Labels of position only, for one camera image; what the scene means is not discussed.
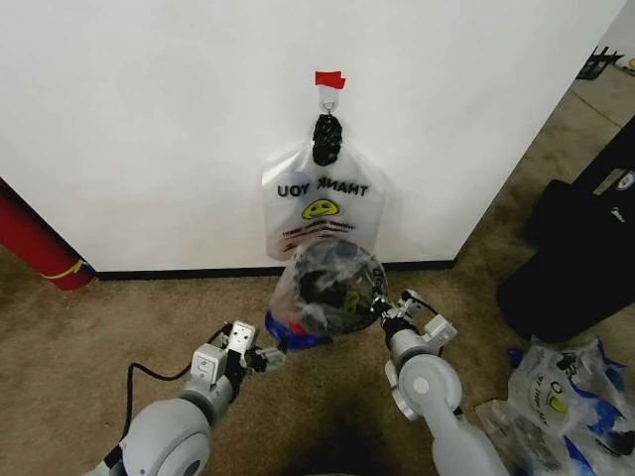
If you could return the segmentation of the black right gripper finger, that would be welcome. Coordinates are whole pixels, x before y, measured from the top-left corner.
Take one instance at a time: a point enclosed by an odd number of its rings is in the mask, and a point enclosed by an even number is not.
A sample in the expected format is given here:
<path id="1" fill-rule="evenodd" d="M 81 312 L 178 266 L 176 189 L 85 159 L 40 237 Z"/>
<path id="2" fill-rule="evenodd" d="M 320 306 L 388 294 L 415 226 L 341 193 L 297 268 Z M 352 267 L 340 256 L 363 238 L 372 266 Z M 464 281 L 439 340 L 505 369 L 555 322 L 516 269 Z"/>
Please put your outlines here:
<path id="1" fill-rule="evenodd" d="M 392 319 L 397 316 L 397 307 L 385 296 L 377 296 L 373 300 L 371 311 L 378 320 Z"/>

